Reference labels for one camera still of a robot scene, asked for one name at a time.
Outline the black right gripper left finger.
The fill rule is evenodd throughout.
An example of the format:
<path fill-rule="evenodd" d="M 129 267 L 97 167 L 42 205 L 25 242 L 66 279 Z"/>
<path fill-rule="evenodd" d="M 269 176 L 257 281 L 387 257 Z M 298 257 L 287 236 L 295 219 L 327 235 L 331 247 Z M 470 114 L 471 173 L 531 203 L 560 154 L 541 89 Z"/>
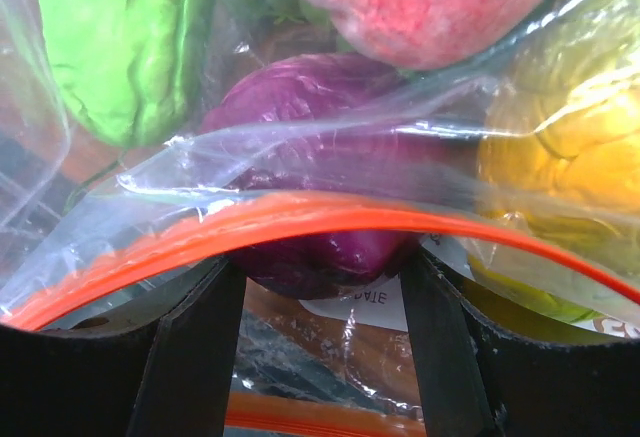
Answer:
<path fill-rule="evenodd" d="M 208 259 L 71 330 L 1 330 L 5 436 L 219 436 L 246 283 Z"/>

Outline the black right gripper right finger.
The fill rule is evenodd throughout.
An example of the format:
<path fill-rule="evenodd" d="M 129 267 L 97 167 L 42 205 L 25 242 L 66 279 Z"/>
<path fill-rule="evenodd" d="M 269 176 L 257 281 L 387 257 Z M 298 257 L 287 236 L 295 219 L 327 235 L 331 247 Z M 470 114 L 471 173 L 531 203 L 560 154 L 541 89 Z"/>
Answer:
<path fill-rule="evenodd" d="M 638 435 L 637 340 L 539 315 L 425 250 L 399 277 L 428 435 Z"/>

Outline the purple fake onion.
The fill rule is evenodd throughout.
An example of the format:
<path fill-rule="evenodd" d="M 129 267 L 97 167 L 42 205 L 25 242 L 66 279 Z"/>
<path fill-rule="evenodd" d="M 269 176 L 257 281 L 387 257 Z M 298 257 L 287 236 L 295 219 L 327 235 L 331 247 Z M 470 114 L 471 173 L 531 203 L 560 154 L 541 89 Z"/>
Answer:
<path fill-rule="evenodd" d="M 241 124 L 323 122 L 401 88 L 391 66 L 360 54 L 306 54 L 275 62 L 236 83 L 204 117 L 201 132 Z M 442 156 L 435 139 L 354 128 L 292 138 L 269 151 L 233 185 L 240 190 L 293 189 L 410 198 L 421 185 L 412 164 Z M 230 254 L 249 278 L 302 300 L 347 294 L 393 277 L 419 245 L 416 233 L 357 230 L 312 234 L 245 247 Z"/>

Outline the clear zip top bag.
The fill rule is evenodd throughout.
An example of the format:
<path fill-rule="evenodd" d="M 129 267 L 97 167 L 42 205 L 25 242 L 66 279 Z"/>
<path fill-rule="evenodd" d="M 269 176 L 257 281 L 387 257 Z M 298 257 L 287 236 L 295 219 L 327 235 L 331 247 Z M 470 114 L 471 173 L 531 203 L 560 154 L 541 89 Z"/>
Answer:
<path fill-rule="evenodd" d="M 1 0 L 3 435 L 409 435 L 229 394 L 394 277 L 427 434 L 638 434 L 639 0 Z"/>

